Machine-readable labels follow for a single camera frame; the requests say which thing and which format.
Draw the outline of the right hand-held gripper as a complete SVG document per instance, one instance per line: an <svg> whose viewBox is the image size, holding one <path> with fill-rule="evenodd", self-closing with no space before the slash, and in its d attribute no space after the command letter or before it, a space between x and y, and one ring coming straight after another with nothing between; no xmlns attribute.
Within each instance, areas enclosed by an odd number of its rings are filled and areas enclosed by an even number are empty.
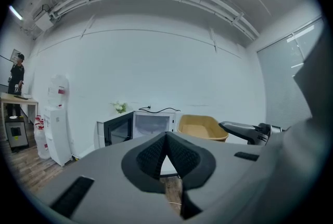
<svg viewBox="0 0 333 224"><path fill-rule="evenodd" d="M235 135L248 142L248 145L265 146L273 134L285 130L271 124L260 123L258 126L224 121L219 123L220 128L227 133Z"/></svg>

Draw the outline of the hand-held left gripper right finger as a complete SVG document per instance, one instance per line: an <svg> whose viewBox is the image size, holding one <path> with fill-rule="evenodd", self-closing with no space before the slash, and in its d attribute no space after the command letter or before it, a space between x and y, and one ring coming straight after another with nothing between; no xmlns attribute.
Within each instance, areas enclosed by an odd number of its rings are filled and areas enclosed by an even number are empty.
<svg viewBox="0 0 333 224"><path fill-rule="evenodd" d="M166 133L166 155L182 180L181 216L189 219L202 210L189 198L188 191L204 186L216 168L215 157L172 132Z"/></svg>

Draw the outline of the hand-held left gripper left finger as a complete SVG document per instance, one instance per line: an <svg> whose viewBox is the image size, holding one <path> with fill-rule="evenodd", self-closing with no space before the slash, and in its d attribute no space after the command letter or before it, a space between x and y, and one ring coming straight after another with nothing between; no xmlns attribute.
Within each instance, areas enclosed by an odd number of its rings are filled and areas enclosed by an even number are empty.
<svg viewBox="0 0 333 224"><path fill-rule="evenodd" d="M167 155L166 133L132 148L122 159L121 168L127 180L136 188L148 193L164 193L160 182L162 164Z"/></svg>

